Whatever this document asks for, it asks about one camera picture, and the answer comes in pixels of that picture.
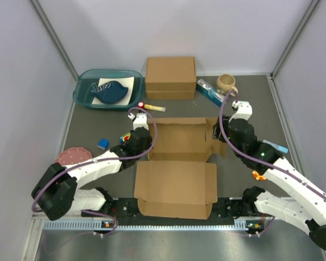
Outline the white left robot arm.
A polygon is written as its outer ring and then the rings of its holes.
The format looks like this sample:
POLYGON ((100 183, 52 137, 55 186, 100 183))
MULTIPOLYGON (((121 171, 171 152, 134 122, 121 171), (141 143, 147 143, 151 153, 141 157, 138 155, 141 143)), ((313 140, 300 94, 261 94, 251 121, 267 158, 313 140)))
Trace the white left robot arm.
POLYGON ((102 188, 84 190, 82 187, 133 166, 151 146, 149 129, 139 127, 131 131, 125 143, 95 158, 79 164, 50 165, 32 191, 32 210, 43 212, 51 221, 85 210, 108 215, 112 211, 110 195, 102 188))

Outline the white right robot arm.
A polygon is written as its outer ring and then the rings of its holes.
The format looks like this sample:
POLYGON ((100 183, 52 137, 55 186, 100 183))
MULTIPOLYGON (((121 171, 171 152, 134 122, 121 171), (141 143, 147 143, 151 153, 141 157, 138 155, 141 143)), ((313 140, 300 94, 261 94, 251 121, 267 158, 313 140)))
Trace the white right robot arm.
POLYGON ((227 142, 246 167, 292 197, 287 201, 252 187, 243 194, 243 210, 249 215, 259 212, 279 218, 299 228, 326 251, 326 192, 296 170, 280 151, 259 141, 245 119, 218 117, 212 137, 227 142))

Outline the brown cardboard box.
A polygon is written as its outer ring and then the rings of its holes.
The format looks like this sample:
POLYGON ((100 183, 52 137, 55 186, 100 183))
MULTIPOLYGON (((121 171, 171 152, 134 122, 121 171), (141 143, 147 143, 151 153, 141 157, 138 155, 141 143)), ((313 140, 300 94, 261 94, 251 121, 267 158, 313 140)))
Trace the brown cardboard box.
POLYGON ((142 215, 206 220, 217 202, 217 165, 212 154, 226 155, 213 139, 215 117, 148 120, 156 137, 146 161, 138 161, 134 197, 142 215))

